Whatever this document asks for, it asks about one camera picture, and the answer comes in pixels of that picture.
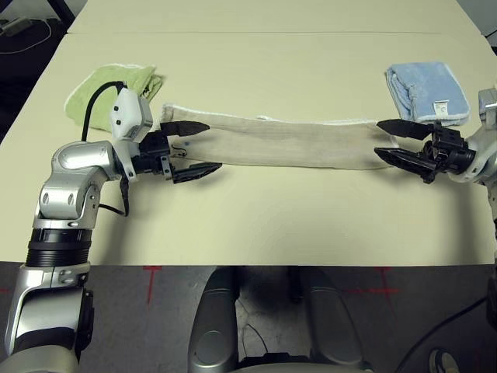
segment black cable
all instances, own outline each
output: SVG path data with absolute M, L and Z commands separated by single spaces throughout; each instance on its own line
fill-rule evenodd
M 269 350 L 267 349 L 267 346 L 266 346 L 266 342 L 264 342 L 264 338 L 262 338 L 262 336 L 260 335 L 260 333 L 257 331 L 256 328 L 254 328 L 252 325 L 250 325 L 248 322 L 245 326 L 248 326 L 250 329 L 252 329 L 255 334 L 257 334 L 257 336 L 259 337 L 259 339 L 261 340 L 262 344 L 264 345 L 264 350 L 266 350 L 266 353 L 268 354 L 269 353 Z
M 245 311 L 245 313 L 247 314 L 247 318 L 250 316 L 250 313 L 249 311 L 247 311 L 247 308 L 245 307 L 245 305 L 242 303 L 242 301 L 240 300 L 240 298 L 237 299 L 238 303 L 240 304 L 240 306 L 243 308 L 243 310 Z M 243 352 L 245 353 L 245 357 L 247 357 L 247 349 L 245 348 L 245 328 L 246 327 L 249 327 L 251 328 L 255 334 L 257 334 L 257 336 L 259 337 L 259 339 L 261 340 L 262 342 L 262 345 L 264 345 L 264 350 L 266 350 L 266 353 L 268 354 L 269 353 L 269 350 L 267 349 L 267 346 L 266 346 L 266 342 L 264 341 L 264 338 L 262 338 L 261 334 L 259 333 L 259 331 L 254 328 L 249 322 L 247 322 L 243 328 L 242 328 L 242 346 L 243 346 Z
M 497 33 L 497 30 L 493 30 L 489 35 L 485 35 L 485 37 L 491 37 L 494 33 Z
M 421 346 L 435 332 L 437 332 L 439 329 L 443 328 L 445 325 L 453 322 L 455 319 L 459 319 L 461 316 L 466 315 L 468 312 L 476 309 L 479 305 L 484 303 L 486 300 L 487 300 L 487 297 L 480 298 L 472 305 L 469 305 L 465 309 L 462 309 L 458 313 L 456 313 L 456 314 L 452 315 L 451 317 L 443 320 L 442 322 L 439 322 L 438 324 L 436 324 L 432 329 L 430 329 L 428 331 L 428 333 L 426 333 L 416 343 L 414 343 L 414 345 L 412 345 L 412 347 L 409 349 L 407 354 L 405 354 L 404 358 L 401 360 L 400 364 L 397 366 L 397 369 L 395 369 L 395 373 L 400 373 L 405 368 L 405 365 L 407 364 L 408 360 L 416 352 L 416 350 L 419 348 L 419 346 Z
M 126 217 L 130 214 L 130 201 L 128 199 L 128 190 L 130 189 L 130 182 L 125 175 L 121 177 L 121 181 L 119 182 L 119 188 L 121 189 L 121 197 L 123 198 L 124 211 L 109 206 L 108 204 L 99 204 L 99 207 L 105 208 L 106 210 L 112 211 L 118 215 Z
M 122 216 L 124 216 L 124 214 L 125 214 L 121 210 L 119 210 L 115 207 L 109 206 L 108 204 L 99 204 L 99 208 L 105 208 L 106 210 L 112 211 L 112 212 L 114 212 L 118 215 L 122 215 Z
M 117 93 L 119 93 L 122 88 L 126 87 L 126 84 L 124 84 L 124 82 L 107 82 L 102 84 L 92 94 L 92 97 L 90 97 L 88 105 L 86 106 L 85 121 L 83 122 L 83 132 L 81 135 L 81 141 L 86 141 L 86 137 L 88 136 L 88 128 L 90 126 L 90 116 L 92 115 L 93 104 L 95 103 L 96 99 L 100 96 L 100 94 L 109 87 L 116 87 Z

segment table surface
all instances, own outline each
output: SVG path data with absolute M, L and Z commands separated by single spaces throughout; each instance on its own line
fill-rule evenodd
M 441 60 L 457 76 L 480 125 L 478 90 L 495 81 L 486 41 L 438 33 L 69 34 L 0 147 L 1 260 L 24 261 L 50 157 L 81 128 L 68 94 L 112 62 L 155 64 L 165 84 L 151 103 L 288 120 L 398 117 L 384 79 L 393 63 Z M 109 138 L 91 130 L 89 140 Z M 103 203 L 120 206 L 116 183 Z M 131 214 L 100 211 L 94 264 L 321 264 L 418 266 L 493 263 L 486 189 L 432 185 L 397 169 L 352 171 L 223 166 L 195 182 L 142 176 Z
M 456 0 L 88 0 L 70 33 L 478 32 Z

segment power cord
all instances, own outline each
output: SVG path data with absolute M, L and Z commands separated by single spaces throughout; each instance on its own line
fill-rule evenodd
M 86 107 L 86 112 L 85 112 L 85 121 L 83 122 L 83 131 L 81 135 L 81 141 L 86 141 L 86 138 L 88 136 L 88 129 L 90 127 L 90 117 L 92 115 L 92 108 L 93 104 L 95 103 L 96 99 L 99 98 L 100 94 L 105 91 L 106 89 L 110 87 L 116 87 L 117 93 L 121 92 L 122 88 L 126 88 L 126 84 L 124 82 L 107 82 L 102 84 L 90 97 L 90 100 L 88 101 L 88 105 Z
M 442 322 L 439 322 L 436 324 L 432 329 L 430 329 L 424 336 L 422 336 L 416 343 L 412 345 L 412 347 L 409 349 L 407 354 L 405 354 L 404 358 L 401 360 L 399 365 L 397 366 L 397 369 L 395 369 L 395 373 L 401 373 L 409 359 L 412 357 L 412 355 L 418 350 L 418 348 L 428 339 L 430 338 L 434 333 L 436 333 L 438 330 L 442 329 L 445 325 L 453 322 L 456 319 L 459 319 L 461 316 L 466 315 L 468 312 L 473 311 L 476 309 L 479 305 L 482 305 L 485 303 L 487 300 L 487 297 L 483 297 L 478 299 L 475 303 L 472 305 L 469 305 L 465 309 L 462 309 L 458 313 L 455 313 L 451 317 L 448 317 L 447 319 L 443 320 Z
M 50 27 L 50 25 L 48 24 L 48 22 L 45 19 L 36 19 L 36 20 L 41 21 L 41 22 L 43 22 L 43 23 L 45 23 L 47 25 L 47 27 L 48 27 L 48 36 L 47 37 L 45 37 L 44 39 L 36 42 L 35 44 L 31 44 L 30 46 L 28 46 L 28 47 L 26 47 L 24 49 L 21 49 L 19 51 L 0 52 L 0 54 L 17 54 L 17 53 L 21 53 L 21 52 L 27 51 L 28 49 L 31 49 L 31 48 L 35 47 L 36 45 L 40 45 L 40 44 L 44 43 L 45 41 L 47 41 L 48 39 L 50 39 L 50 37 L 52 36 L 52 28 Z
M 107 82 L 102 84 L 90 97 L 88 101 L 88 105 L 86 106 L 85 112 L 85 121 L 83 123 L 83 130 L 81 135 L 81 141 L 86 141 L 88 137 L 88 129 L 90 125 L 90 117 L 92 115 L 93 104 L 96 99 L 100 96 L 100 94 L 110 87 L 116 87 L 117 93 L 121 91 L 122 88 L 126 88 L 126 84 L 124 82 Z M 128 190 L 130 189 L 130 183 L 127 179 L 126 175 L 121 176 L 121 181 L 119 182 L 119 187 L 121 189 L 121 197 L 123 198 L 124 211 L 119 210 L 118 208 L 109 206 L 108 204 L 99 204 L 99 208 L 104 208 L 106 210 L 112 211 L 115 214 L 127 217 L 130 213 L 130 201 L 128 199 Z
M 99 204 L 99 208 L 104 208 L 106 210 L 112 211 L 115 214 L 127 217 L 130 214 L 130 201 L 128 200 L 128 190 L 130 189 L 130 183 L 125 175 L 121 176 L 119 187 L 121 189 L 121 197 L 123 198 L 124 211 L 109 206 L 108 204 Z
M 250 313 L 249 311 L 247 311 L 247 308 L 243 305 L 242 301 L 240 299 L 237 299 L 237 302 L 240 304 L 240 306 L 243 308 L 243 310 L 245 311 L 245 313 L 247 314 L 247 318 L 250 316 Z M 250 329 L 252 329 L 255 334 L 257 334 L 257 337 L 261 340 L 262 342 L 262 345 L 264 346 L 264 350 L 266 350 L 266 353 L 268 354 L 269 353 L 269 350 L 267 348 L 267 345 L 266 345 L 266 342 L 264 341 L 264 338 L 262 338 L 261 334 L 259 333 L 259 331 L 254 327 L 252 326 L 252 324 L 250 324 L 249 322 L 247 322 L 243 327 L 242 327 L 242 346 L 243 346 L 243 353 L 245 354 L 245 357 L 247 357 L 247 349 L 245 347 L 245 329 L 249 327 Z

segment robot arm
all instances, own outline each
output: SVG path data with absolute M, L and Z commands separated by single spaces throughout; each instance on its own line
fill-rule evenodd
M 386 163 L 420 175 L 425 183 L 434 181 L 437 173 L 448 173 L 455 182 L 486 186 L 497 238 L 497 89 L 480 91 L 478 100 L 481 127 L 466 140 L 459 131 L 438 123 L 384 120 L 378 126 L 389 134 L 417 140 L 431 134 L 432 139 L 418 153 L 400 148 L 374 151 Z M 497 266 L 488 280 L 487 319 L 497 329 Z
M 89 115 L 97 96 L 116 86 L 110 115 L 114 141 L 86 142 Z M 161 124 L 149 132 L 148 102 L 123 82 L 100 87 L 89 102 L 82 140 L 58 149 L 52 172 L 40 192 L 26 262 L 19 268 L 5 333 L 10 356 L 1 372 L 73 372 L 92 339 L 92 292 L 85 288 L 92 230 L 99 207 L 127 215 L 127 186 L 141 173 L 161 175 L 173 183 L 203 177 L 219 163 L 200 163 L 176 170 L 168 136 L 208 130 L 197 122 Z M 119 180 L 125 212 L 100 204 L 107 181 Z

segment cloth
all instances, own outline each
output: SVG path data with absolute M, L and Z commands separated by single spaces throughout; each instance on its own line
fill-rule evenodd
M 443 126 L 469 119 L 469 104 L 449 66 L 443 62 L 393 64 L 387 84 L 402 119 Z
M 162 77 L 155 74 L 155 66 L 136 64 L 107 64 L 97 68 L 72 93 L 64 104 L 64 112 L 77 125 L 82 126 L 86 106 L 92 94 L 106 82 L 125 81 L 127 88 L 150 101 L 162 86 Z M 102 92 L 95 101 L 90 117 L 90 127 L 111 132 L 109 113 L 117 98 L 115 89 Z
M 173 156 L 246 166 L 300 166 L 336 169 L 388 167 L 374 147 L 397 146 L 374 120 L 287 122 L 206 113 L 166 104 L 161 122 L 191 120 L 210 130 L 174 138 Z

